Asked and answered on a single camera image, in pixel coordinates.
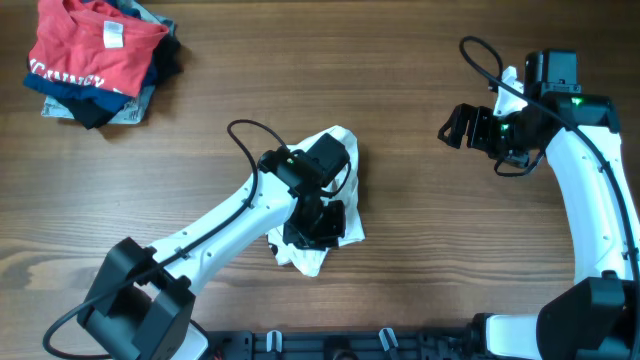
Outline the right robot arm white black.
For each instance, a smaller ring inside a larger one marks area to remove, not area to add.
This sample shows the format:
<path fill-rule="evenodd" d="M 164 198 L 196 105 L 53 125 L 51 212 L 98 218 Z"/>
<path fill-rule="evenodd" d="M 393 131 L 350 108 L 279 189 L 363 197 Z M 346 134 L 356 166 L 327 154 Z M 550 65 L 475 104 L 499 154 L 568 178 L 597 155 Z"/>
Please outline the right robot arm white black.
<path fill-rule="evenodd" d="M 621 165 L 617 113 L 609 98 L 546 92 L 525 106 L 457 105 L 439 130 L 523 172 L 536 150 L 559 184 L 575 256 L 573 286 L 534 315 L 478 314 L 466 351 L 517 359 L 636 359 L 639 356 L 639 220 Z"/>

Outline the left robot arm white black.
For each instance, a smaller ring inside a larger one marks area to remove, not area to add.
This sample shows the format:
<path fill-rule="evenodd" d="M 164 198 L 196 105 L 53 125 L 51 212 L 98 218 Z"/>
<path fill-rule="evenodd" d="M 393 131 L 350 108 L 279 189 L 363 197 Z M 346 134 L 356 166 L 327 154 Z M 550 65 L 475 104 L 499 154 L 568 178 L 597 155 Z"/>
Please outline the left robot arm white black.
<path fill-rule="evenodd" d="M 327 188 L 349 160 L 340 144 L 266 152 L 242 188 L 183 232 L 147 247 L 130 238 L 114 246 L 79 325 L 112 359 L 201 358 L 209 341 L 191 322 L 195 299 L 254 240 L 280 227 L 297 249 L 337 245 L 345 206 Z"/>

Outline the white t-shirt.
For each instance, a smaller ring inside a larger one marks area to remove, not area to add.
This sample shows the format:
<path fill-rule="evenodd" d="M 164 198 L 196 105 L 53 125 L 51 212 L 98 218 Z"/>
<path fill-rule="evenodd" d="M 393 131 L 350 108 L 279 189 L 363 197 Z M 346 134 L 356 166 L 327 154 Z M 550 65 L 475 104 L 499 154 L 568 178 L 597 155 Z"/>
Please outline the white t-shirt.
<path fill-rule="evenodd" d="M 360 156 L 356 136 L 349 129 L 335 125 L 302 140 L 298 144 L 289 145 L 288 148 L 291 151 L 307 151 L 324 134 L 329 134 L 342 143 L 350 158 L 350 174 L 347 174 L 346 169 L 341 170 L 330 185 L 325 187 L 326 191 L 332 192 L 336 191 L 345 183 L 342 190 L 334 197 L 334 200 L 342 201 L 346 209 L 345 235 L 338 238 L 338 246 L 343 247 L 352 243 L 361 242 L 365 239 L 365 233 L 358 211 L 359 180 L 357 172 L 359 170 Z M 267 233 L 267 242 L 279 266 L 293 265 L 303 275 L 308 277 L 316 277 L 319 274 L 325 258 L 331 251 L 331 249 L 301 250 L 293 245 L 285 245 L 283 242 L 282 226 L 273 228 Z"/>

